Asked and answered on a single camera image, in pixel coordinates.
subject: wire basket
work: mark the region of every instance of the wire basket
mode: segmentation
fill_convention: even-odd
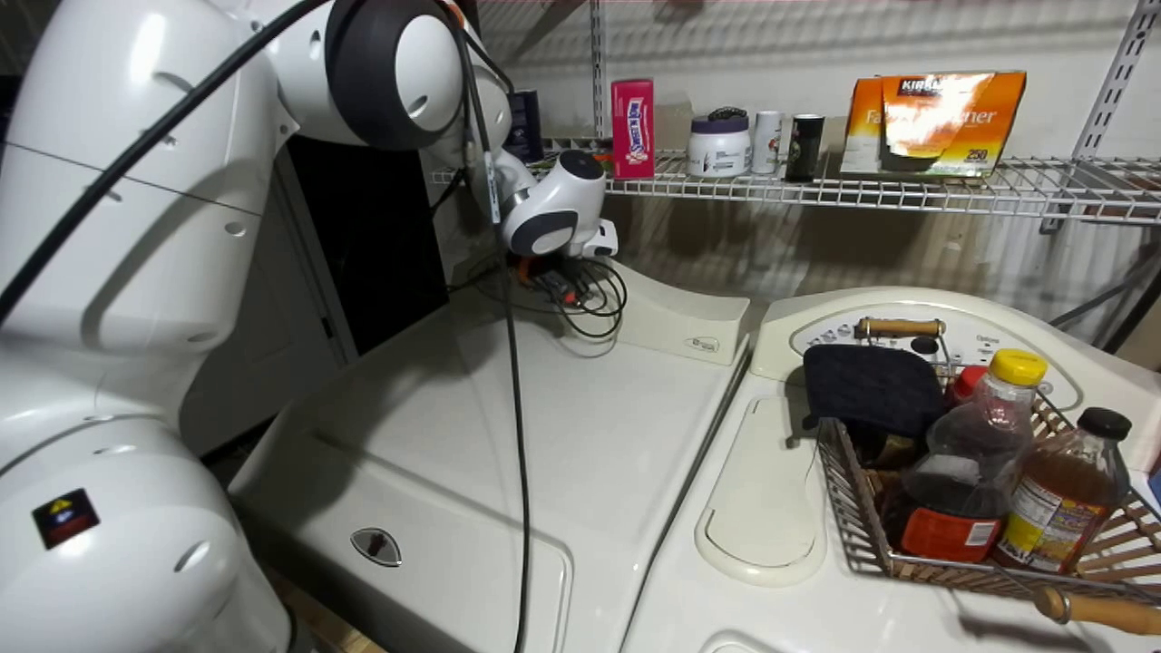
[[[1044,400],[1034,406],[1034,434],[1056,438],[1069,422]],[[952,561],[902,555],[888,543],[876,507],[876,470],[860,468],[840,422],[821,422],[816,444],[827,470],[830,513],[854,572],[912,584],[944,584],[960,590],[1034,599],[1068,590],[1091,599],[1125,599],[1161,605],[1161,518],[1133,495],[1091,538],[1074,572],[1017,571],[999,561]]]

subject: wall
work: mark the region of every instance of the wall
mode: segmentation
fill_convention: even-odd
[[[1009,156],[1069,156],[1115,62],[1133,0],[603,0],[603,77],[653,77],[665,111],[816,109],[840,123],[855,77],[1026,70]],[[605,133],[590,94],[590,2],[490,0],[484,35],[547,133]],[[1156,156],[1156,44],[1148,48],[1107,156]],[[625,260],[697,289],[786,296],[855,283],[955,288],[1034,316],[1068,316],[1139,273],[1144,230],[918,216],[786,208],[611,198]],[[1098,340],[1117,306],[1068,323]]]

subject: orange box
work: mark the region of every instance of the orange box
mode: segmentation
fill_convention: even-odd
[[[838,171],[984,177],[1005,152],[1022,87],[1022,74],[855,79]]]

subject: cup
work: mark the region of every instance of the cup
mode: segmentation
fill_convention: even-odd
[[[825,116],[793,111],[786,181],[814,181],[814,175],[821,171],[821,150],[825,150]]]

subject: sauce bottle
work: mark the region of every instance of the sauce bottle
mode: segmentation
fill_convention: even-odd
[[[1117,450],[1130,429],[1125,415],[1088,406],[1078,429],[1030,447],[999,543],[1003,561],[1047,572],[1078,567],[1097,531],[1130,498],[1130,470]]]
[[[882,522],[892,547],[980,561],[1009,516],[1009,495],[1030,438],[1030,402],[1047,364],[999,348],[980,387],[926,434],[929,454],[899,476]]]

